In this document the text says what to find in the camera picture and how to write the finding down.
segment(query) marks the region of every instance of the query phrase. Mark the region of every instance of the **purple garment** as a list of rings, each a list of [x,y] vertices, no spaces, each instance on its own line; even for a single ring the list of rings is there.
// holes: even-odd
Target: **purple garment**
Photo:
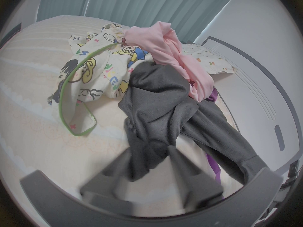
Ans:
[[[218,91],[214,87],[210,96],[205,100],[215,102],[217,100],[217,98],[218,98]],[[220,177],[221,169],[220,169],[218,163],[209,154],[206,154],[206,156],[207,156],[207,160],[208,160],[208,163],[209,163],[210,167],[212,168],[212,170],[216,174],[216,178],[215,178],[216,181],[221,184],[221,177]]]
[[[210,102],[215,102],[218,98],[218,91],[217,89],[214,87],[214,89],[212,90],[210,96],[208,98],[206,98],[205,100],[210,101]]]

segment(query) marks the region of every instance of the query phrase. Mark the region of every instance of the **black garment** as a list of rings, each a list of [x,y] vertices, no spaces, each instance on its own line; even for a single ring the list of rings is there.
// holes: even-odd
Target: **black garment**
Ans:
[[[267,165],[229,123],[217,105],[188,97],[189,83],[172,66],[144,62],[131,74],[118,104],[128,116],[125,131],[131,148],[130,179],[155,168],[184,134],[242,184]]]

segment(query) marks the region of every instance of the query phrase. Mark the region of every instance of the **pillow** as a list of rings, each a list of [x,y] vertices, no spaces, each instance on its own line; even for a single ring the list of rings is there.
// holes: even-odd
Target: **pillow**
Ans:
[[[234,73],[233,67],[222,56],[198,44],[182,44],[183,53],[192,55],[208,74]]]

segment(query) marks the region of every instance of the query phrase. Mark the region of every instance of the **mattress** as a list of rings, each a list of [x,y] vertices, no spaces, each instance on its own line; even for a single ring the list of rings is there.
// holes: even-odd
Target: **mattress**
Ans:
[[[24,194],[19,183],[22,177],[39,169],[81,199],[79,188],[129,147],[123,130],[126,115],[118,108],[121,98],[103,96],[87,103],[98,125],[80,137],[53,119],[47,103],[60,69],[73,55],[70,35],[97,32],[108,22],[81,16],[50,18],[25,28],[0,50],[0,176],[18,204],[41,226],[48,225]],[[216,104],[236,128],[220,96]],[[177,148],[215,177],[205,153],[193,140],[179,136]],[[221,182],[224,197],[242,187],[223,169]],[[130,183],[125,199],[136,203],[136,216],[184,213],[169,157],[142,179]]]

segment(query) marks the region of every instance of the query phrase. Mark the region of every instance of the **green piping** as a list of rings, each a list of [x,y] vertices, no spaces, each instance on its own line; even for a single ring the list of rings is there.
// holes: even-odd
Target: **green piping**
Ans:
[[[81,61],[80,63],[78,63],[78,65],[75,67],[75,69],[72,70],[72,71],[70,72],[70,74],[66,77],[65,81],[63,82],[63,85],[62,85],[62,88],[61,88],[61,91],[60,91],[60,96],[59,96],[59,115],[60,115],[60,118],[61,118],[63,124],[65,125],[65,127],[66,127],[74,136],[81,136],[81,135],[84,135],[84,134],[87,134],[87,133],[91,132],[91,131],[96,127],[97,120],[96,120],[95,116],[93,116],[93,114],[89,111],[89,109],[87,108],[87,106],[84,104],[84,106],[86,107],[87,111],[90,113],[91,116],[93,116],[93,118],[94,118],[94,120],[95,120],[96,123],[95,123],[95,125],[94,125],[93,127],[89,128],[89,129],[87,129],[86,131],[84,131],[84,132],[82,132],[82,133],[79,133],[79,134],[75,134],[75,133],[71,130],[71,128],[70,128],[70,127],[68,126],[68,124],[65,122],[64,117],[63,117],[63,115],[62,115],[62,98],[63,98],[63,92],[64,92],[64,89],[65,89],[65,86],[66,86],[66,84],[68,83],[68,81],[70,80],[70,78],[71,78],[72,76],[74,76],[76,70],[78,70],[78,68],[79,68],[80,66],[82,66],[88,59],[94,57],[94,56],[97,55],[99,52],[104,51],[105,49],[110,48],[110,47],[112,47],[112,46],[114,46],[114,45],[117,45],[117,44],[120,44],[120,43],[109,44],[109,45],[107,45],[107,46],[105,46],[105,47],[103,47],[103,48],[101,48],[101,49],[98,49],[98,50],[96,50],[96,51],[90,53],[83,61]]]

